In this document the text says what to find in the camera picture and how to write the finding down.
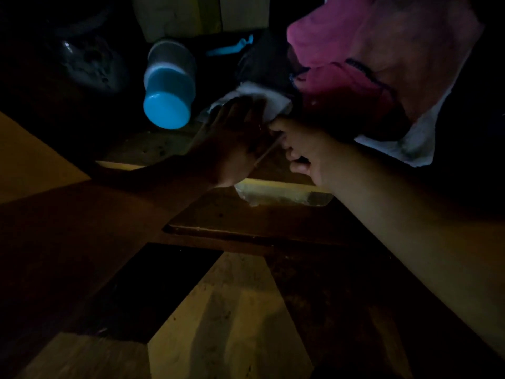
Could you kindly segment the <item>person's left hand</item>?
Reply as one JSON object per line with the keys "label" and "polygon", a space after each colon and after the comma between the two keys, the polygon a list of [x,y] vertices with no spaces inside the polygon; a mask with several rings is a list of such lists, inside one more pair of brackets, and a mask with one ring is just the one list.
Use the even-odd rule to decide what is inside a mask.
{"label": "person's left hand", "polygon": [[206,137],[188,153],[188,169],[201,188],[230,187],[249,177],[273,142],[269,131],[208,129]]}

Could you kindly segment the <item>person's right hand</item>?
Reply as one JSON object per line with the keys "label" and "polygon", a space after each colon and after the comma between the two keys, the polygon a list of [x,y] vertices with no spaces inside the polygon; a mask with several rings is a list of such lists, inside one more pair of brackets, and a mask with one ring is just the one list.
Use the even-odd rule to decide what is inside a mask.
{"label": "person's right hand", "polygon": [[282,147],[293,173],[307,175],[312,182],[332,194],[341,190],[341,167],[349,147],[322,129],[304,123],[303,128],[282,132]]}

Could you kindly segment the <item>white cloth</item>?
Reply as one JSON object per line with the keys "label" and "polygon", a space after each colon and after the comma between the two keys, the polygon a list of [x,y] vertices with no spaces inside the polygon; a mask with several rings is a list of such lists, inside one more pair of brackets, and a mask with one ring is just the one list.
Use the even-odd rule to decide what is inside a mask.
{"label": "white cloth", "polygon": [[196,120],[205,123],[214,108],[223,106],[228,101],[241,96],[250,96],[253,100],[261,99],[266,101],[263,112],[263,121],[266,123],[274,120],[280,114],[289,114],[293,108],[291,99],[284,94],[266,86],[246,81],[240,83],[237,88],[231,90],[207,108],[204,108],[198,114]]}

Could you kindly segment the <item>person's right forearm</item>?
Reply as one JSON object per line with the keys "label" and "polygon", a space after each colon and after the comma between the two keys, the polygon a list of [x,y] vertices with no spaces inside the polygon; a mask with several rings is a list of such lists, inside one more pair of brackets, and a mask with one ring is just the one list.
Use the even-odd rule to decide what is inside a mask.
{"label": "person's right forearm", "polygon": [[505,221],[479,218],[350,146],[321,178],[360,222],[505,360]]}

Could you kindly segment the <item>blue plastic clip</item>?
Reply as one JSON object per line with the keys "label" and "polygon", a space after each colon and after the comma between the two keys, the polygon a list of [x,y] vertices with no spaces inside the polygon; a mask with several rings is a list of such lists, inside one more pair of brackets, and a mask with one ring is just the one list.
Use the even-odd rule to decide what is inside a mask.
{"label": "blue plastic clip", "polygon": [[250,34],[247,38],[241,38],[236,44],[230,46],[223,46],[205,52],[206,57],[222,57],[230,56],[240,53],[247,46],[252,45],[254,42],[254,35]]}

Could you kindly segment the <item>clear plastic bag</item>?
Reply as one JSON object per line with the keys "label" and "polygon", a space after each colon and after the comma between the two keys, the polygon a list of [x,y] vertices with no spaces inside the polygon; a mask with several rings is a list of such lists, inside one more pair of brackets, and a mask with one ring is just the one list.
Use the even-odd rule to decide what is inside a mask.
{"label": "clear plastic bag", "polygon": [[325,207],[334,196],[314,185],[246,178],[234,186],[239,197],[250,206]]}

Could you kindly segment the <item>blue plastic container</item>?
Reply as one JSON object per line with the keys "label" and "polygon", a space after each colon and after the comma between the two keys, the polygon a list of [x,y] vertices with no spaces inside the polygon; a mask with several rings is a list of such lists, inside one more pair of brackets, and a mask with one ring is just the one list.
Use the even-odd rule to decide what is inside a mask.
{"label": "blue plastic container", "polygon": [[157,127],[177,130],[191,118],[197,65],[193,54],[172,39],[156,42],[148,52],[143,83],[143,111]]}

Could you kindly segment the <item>wooden board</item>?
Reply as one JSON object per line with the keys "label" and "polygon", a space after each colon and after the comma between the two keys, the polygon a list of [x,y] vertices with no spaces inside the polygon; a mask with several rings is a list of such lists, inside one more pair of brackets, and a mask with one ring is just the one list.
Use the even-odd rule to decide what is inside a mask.
{"label": "wooden board", "polygon": [[360,247],[367,238],[362,224],[336,199],[323,207],[301,204],[252,206],[234,188],[205,194],[170,220],[163,232],[226,240],[304,242]]}

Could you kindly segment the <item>pink cloth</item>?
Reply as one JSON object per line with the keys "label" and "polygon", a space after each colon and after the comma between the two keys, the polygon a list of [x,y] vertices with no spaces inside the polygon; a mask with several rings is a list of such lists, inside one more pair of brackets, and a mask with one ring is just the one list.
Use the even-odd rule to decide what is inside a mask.
{"label": "pink cloth", "polygon": [[327,0],[287,28],[300,65],[351,60],[389,87],[414,123],[435,106],[483,34],[471,0]]}

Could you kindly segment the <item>cardboard box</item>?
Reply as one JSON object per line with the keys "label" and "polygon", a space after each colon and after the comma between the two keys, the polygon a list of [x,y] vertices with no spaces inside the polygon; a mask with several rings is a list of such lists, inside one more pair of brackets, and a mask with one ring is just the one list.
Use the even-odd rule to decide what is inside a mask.
{"label": "cardboard box", "polygon": [[146,42],[265,29],[270,0],[131,0]]}

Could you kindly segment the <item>white fabric sheet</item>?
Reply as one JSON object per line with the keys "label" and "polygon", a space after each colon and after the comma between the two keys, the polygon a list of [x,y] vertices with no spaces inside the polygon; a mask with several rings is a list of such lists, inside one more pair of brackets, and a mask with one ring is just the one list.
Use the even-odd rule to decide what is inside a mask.
{"label": "white fabric sheet", "polygon": [[398,141],[378,141],[365,135],[359,135],[354,139],[355,143],[381,152],[411,167],[431,165],[434,159],[436,123],[440,110],[454,88],[458,76],[470,55],[471,51],[468,51],[460,64],[453,82],[445,90],[441,99],[421,115],[403,138]]}

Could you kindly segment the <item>dark metal pot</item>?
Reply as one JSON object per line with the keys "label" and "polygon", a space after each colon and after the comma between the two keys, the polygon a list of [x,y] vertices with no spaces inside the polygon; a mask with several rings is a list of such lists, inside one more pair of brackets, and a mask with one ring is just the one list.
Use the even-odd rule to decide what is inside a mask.
{"label": "dark metal pot", "polygon": [[55,34],[51,49],[70,79],[85,88],[116,95],[130,82],[123,55],[103,33]]}

